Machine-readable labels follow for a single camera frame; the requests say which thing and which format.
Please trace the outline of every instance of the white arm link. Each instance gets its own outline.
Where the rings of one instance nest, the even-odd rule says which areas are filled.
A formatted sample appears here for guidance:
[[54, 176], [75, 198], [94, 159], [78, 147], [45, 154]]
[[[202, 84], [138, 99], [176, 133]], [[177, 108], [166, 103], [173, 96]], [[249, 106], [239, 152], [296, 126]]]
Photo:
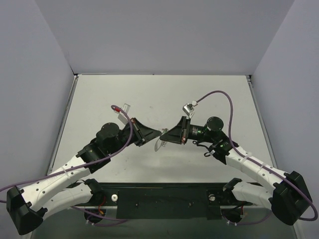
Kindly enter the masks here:
[[[73, 156], [70, 161], [62, 167], [55, 170], [53, 173], [65, 171], [68, 168], [75, 167], [85, 162], [81, 157]], [[74, 183], [83, 177], [90, 175], [89, 168], [78, 168], [76, 170], [65, 172], [52, 178], [40, 180], [23, 188], [22, 196], [26, 203], [31, 202], [30, 208], [37, 212], [42, 206], [51, 199], [54, 195], [61, 192], [67, 186]]]
[[48, 210], [44, 214], [43, 220], [47, 219], [52, 214], [62, 211], [63, 209], [67, 209], [80, 203], [87, 203], [91, 198], [91, 189], [84, 183], [81, 183], [75, 188], [62, 191], [43, 205], [43, 208]]
[[237, 183], [232, 190], [238, 201], [251, 202], [271, 210], [269, 198], [272, 196], [267, 189], [246, 182]]
[[[242, 147], [237, 148], [239, 152], [243, 155], [248, 154]], [[270, 165], [265, 164], [263, 161], [255, 158], [250, 157], [260, 164], [263, 164], [263, 167], [258, 166], [257, 164], [249, 161], [240, 156], [234, 149], [229, 151], [229, 155], [226, 156], [226, 164], [237, 168], [238, 170], [242, 171], [256, 182], [260, 183], [263, 187], [267, 189], [267, 191], [272, 194], [273, 190], [275, 189], [274, 183], [281, 183], [282, 180], [268, 172], [265, 167], [271, 168], [273, 171], [277, 172], [278, 174], [282, 175], [285, 178], [284, 171], [271, 167]]]

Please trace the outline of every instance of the joint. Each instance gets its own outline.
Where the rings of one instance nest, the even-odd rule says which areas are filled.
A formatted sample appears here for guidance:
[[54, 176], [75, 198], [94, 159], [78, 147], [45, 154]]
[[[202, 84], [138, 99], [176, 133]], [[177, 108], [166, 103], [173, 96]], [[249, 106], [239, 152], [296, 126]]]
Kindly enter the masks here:
[[237, 183], [240, 183], [240, 182], [242, 182], [242, 180], [241, 180], [240, 178], [233, 178], [232, 180], [229, 181], [229, 183], [227, 183], [227, 184], [223, 187], [223, 191], [229, 191], [229, 192], [231, 192], [231, 191], [234, 189], [235, 185], [236, 185]]
[[[312, 201], [302, 175], [293, 171], [291, 174], [285, 174], [285, 176]], [[276, 188], [273, 196], [269, 199], [272, 205], [271, 209], [280, 221], [292, 226], [309, 207], [309, 203], [301, 195], [295, 193], [295, 190], [285, 181], [280, 184], [274, 183], [274, 186]]]
[[95, 179], [85, 180], [85, 184], [91, 189], [92, 197], [89, 203], [93, 205], [99, 205], [103, 202], [104, 197], [106, 197], [105, 191], [102, 189], [101, 185]]
[[6, 209], [19, 235], [28, 234], [40, 226], [43, 222], [43, 216], [47, 212], [46, 208], [41, 208], [37, 212], [30, 209], [31, 203], [25, 202], [22, 193], [14, 186], [6, 194]]

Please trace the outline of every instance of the wire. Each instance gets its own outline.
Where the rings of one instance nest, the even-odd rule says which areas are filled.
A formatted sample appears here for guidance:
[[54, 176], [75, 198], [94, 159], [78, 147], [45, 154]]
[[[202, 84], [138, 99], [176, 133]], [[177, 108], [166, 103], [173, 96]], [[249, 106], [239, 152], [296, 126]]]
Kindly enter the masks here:
[[104, 213], [100, 210], [100, 207], [101, 207], [103, 204], [105, 204], [105, 201], [106, 201], [106, 197], [104, 196], [103, 202], [99, 205], [99, 208], [98, 208], [100, 214], [102, 214], [102, 215], [103, 215]]
[[223, 218], [226, 219], [227, 221], [229, 221], [230, 224], [236, 225], [236, 226], [248, 226], [248, 225], [255, 225], [255, 224], [259, 224], [264, 222], [265, 220], [267, 220], [273, 213], [270, 211], [264, 218], [262, 218], [259, 221], [256, 222], [251, 222], [251, 223], [233, 223], [231, 221], [229, 221], [224, 215]]
[[204, 147], [204, 148], [206, 148], [206, 149], [208, 150], [208, 152], [204, 153], [204, 157], [209, 157], [209, 156], [211, 156], [211, 154], [210, 154], [210, 152], [209, 152], [209, 148], [208, 148], [206, 145], [200, 144], [200, 143], [201, 143], [201, 142], [198, 142], [198, 141], [196, 141], [196, 140], [193, 141], [193, 144], [195, 144], [196, 146], [198, 146], [198, 147]]
[[91, 213], [90, 211], [87, 211], [87, 210], [85, 210], [85, 209], [78, 208], [78, 207], [75, 207], [75, 206], [72, 206], [71, 208], [73, 208], [73, 209], [75, 209], [75, 210], [78, 210], [78, 211], [85, 212], [85, 213], [87, 213], [87, 214], [89, 214], [89, 215], [92, 215], [92, 216], [95, 216], [95, 217], [97, 217], [97, 218], [106, 219], [106, 220], [111, 220], [111, 221], [117, 221], [117, 222], [123, 221], [123, 219], [103, 217], [103, 216], [97, 215], [97, 214], [95, 214], [95, 213]]
[[[230, 141], [230, 144], [231, 146], [233, 147], [233, 149], [235, 150], [236, 153], [238, 153], [240, 156], [242, 157], [245, 157], [245, 155], [243, 155], [241, 152], [238, 151], [238, 149], [236, 148], [236, 146], [234, 145], [233, 143], [233, 140], [231, 138], [231, 126], [232, 126], [232, 121], [233, 121], [233, 113], [234, 113], [234, 109], [233, 109], [233, 102], [230, 98], [230, 96], [224, 92], [224, 91], [212, 91], [208, 94], [206, 94], [205, 96], [203, 96], [202, 98], [200, 98], [197, 103], [201, 102], [202, 100], [204, 100], [207, 96], [211, 95], [211, 94], [214, 94], [214, 93], [222, 93], [224, 94], [228, 101], [229, 101], [229, 104], [230, 104], [230, 118], [229, 118], [229, 127], [228, 127], [228, 137], [229, 137], [229, 141]], [[257, 164], [258, 166], [262, 166], [261, 163], [257, 162], [256, 160], [248, 157], [247, 158], [249, 161]], [[299, 189], [297, 188], [292, 182], [290, 182], [288, 179], [284, 178], [283, 176], [281, 176], [279, 173], [275, 172], [274, 170], [271, 170], [270, 168], [268, 167], [263, 167], [264, 169], [266, 169], [268, 172], [271, 172], [273, 173], [274, 175], [276, 175], [277, 177], [279, 177], [280, 179], [282, 179], [285, 183], [287, 183], [289, 186], [291, 186], [293, 189], [295, 189], [308, 203], [309, 205], [312, 207], [313, 211], [314, 211], [314, 217], [313, 218], [299, 218], [299, 220], [302, 220], [302, 221], [308, 221], [308, 222], [312, 222], [312, 221], [315, 221], [318, 219], [318, 211], [316, 209], [316, 207], [314, 206], [314, 204], [312, 203], [312, 201]]]
[[[93, 164], [96, 164], [96, 163], [101, 163], [105, 160], [108, 160], [114, 156], [116, 156], [117, 154], [119, 154], [120, 152], [122, 152], [124, 150], [124, 148], [126, 148], [128, 146], [128, 144], [130, 143], [131, 139], [132, 139], [132, 136], [133, 136], [133, 125], [132, 125], [132, 122], [130, 120], [130, 117], [127, 115], [127, 113], [122, 110], [120, 107], [118, 106], [115, 106], [115, 105], [111, 105], [111, 108], [113, 110], [117, 109], [119, 111], [121, 111], [124, 116], [126, 117], [126, 119], [128, 120], [128, 123], [129, 123], [129, 126], [130, 126], [130, 136], [128, 138], [128, 140], [126, 141], [126, 143], [124, 144], [124, 146], [122, 148], [119, 149], [119, 151], [105, 157], [105, 158], [102, 158], [102, 159], [99, 159], [97, 161], [93, 161], [93, 162], [89, 162], [89, 163], [84, 163], [84, 164], [81, 164], [79, 166], [75, 166], [73, 168], [68, 168], [66, 169], [65, 171], [69, 172], [69, 171], [73, 171], [73, 170], [76, 170], [76, 169], [79, 169], [79, 168], [83, 168], [83, 167], [87, 167], [87, 166], [90, 166], [90, 165], [93, 165]], [[47, 179], [47, 178], [51, 178], [51, 177], [54, 177], [54, 176], [57, 176], [57, 175], [60, 175], [60, 174], [63, 174], [65, 173], [64, 171], [60, 171], [60, 172], [57, 172], [57, 173], [52, 173], [52, 174], [49, 174], [47, 176], [44, 176], [44, 177], [41, 177], [41, 178], [38, 178], [38, 179], [32, 179], [32, 180], [27, 180], [27, 181], [22, 181], [22, 182], [18, 182], [18, 183], [13, 183], [13, 184], [10, 184], [8, 186], [5, 186], [3, 188], [0, 189], [0, 192], [6, 190], [6, 189], [9, 189], [9, 188], [12, 188], [14, 186], [18, 186], [18, 185], [22, 185], [22, 184], [28, 184], [28, 183], [34, 183], [34, 182], [37, 182], [37, 181], [40, 181], [40, 180], [44, 180], [44, 179]], [[6, 201], [4, 200], [0, 200], [0, 203], [6, 203]]]
[[[97, 215], [97, 214], [95, 214], [94, 216], [93, 216], [93, 215], [88, 216], [87, 222], [90, 220], [90, 218], [95, 217], [96, 215]], [[92, 223], [92, 225], [93, 225], [93, 226], [97, 226], [97, 227], [112, 227], [112, 226], [116, 226], [116, 225], [125, 223], [125, 222], [127, 222], [127, 221], [128, 221], [128, 220], [120, 220], [120, 221], [118, 221], [117, 223], [113, 223], [113, 224]]]

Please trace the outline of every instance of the white cable clip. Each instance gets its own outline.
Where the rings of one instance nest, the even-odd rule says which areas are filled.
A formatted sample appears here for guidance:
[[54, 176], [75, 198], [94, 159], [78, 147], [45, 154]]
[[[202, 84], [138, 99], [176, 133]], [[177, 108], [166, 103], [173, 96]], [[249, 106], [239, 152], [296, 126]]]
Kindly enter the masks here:
[[[131, 107], [130, 105], [124, 104], [121, 109], [122, 109], [125, 113], [128, 113], [130, 107]], [[119, 114], [118, 119], [119, 119], [123, 124], [127, 124], [127, 123], [128, 123], [128, 119], [125, 117], [125, 115], [124, 115], [120, 110], [115, 109], [114, 112], [117, 113], [117, 114]]]
[[266, 163], [262, 163], [262, 165], [260, 165], [260, 167], [259, 167], [259, 169], [258, 169], [258, 172], [257, 172], [257, 174], [260, 172], [260, 170], [262, 170], [263, 169], [263, 167], [266, 165]]
[[244, 162], [246, 161], [247, 158], [253, 156], [253, 153], [252, 152], [247, 152], [246, 156], [243, 158], [243, 160], [241, 161], [241, 164], [240, 164], [240, 171], [243, 171], [243, 165], [244, 165]]
[[71, 177], [70, 177], [70, 175], [68, 174], [68, 172], [65, 170], [65, 168], [64, 168], [63, 166], [62, 166], [61, 168], [62, 168], [62, 170], [64, 171], [66, 177], [67, 177], [69, 180], [71, 180]]
[[244, 157], [242, 163], [244, 163], [245, 160], [246, 160], [247, 158], [250, 158], [251, 156], [253, 156], [253, 153], [252, 153], [252, 152], [247, 152], [247, 154], [246, 154], [246, 156]]

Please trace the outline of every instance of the white table surface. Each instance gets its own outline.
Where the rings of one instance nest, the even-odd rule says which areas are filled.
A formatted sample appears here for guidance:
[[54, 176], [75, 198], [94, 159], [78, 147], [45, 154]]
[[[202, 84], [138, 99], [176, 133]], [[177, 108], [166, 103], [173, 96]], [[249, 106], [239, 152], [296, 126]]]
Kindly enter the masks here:
[[[155, 129], [172, 128], [184, 115], [182, 106], [213, 90], [232, 98], [232, 137], [255, 157], [273, 165], [245, 76], [129, 76], [80, 75], [56, 155], [59, 168], [95, 137], [101, 126], [117, 119], [110, 105], [131, 105], [130, 117]], [[230, 107], [222, 94], [212, 95], [196, 107], [191, 123], [204, 125], [211, 116], [224, 121], [227, 132]], [[126, 148], [102, 169], [87, 178], [99, 182], [228, 182], [234, 177], [253, 180], [213, 157], [191, 140], [186, 145], [168, 143], [154, 151], [156, 140]]]

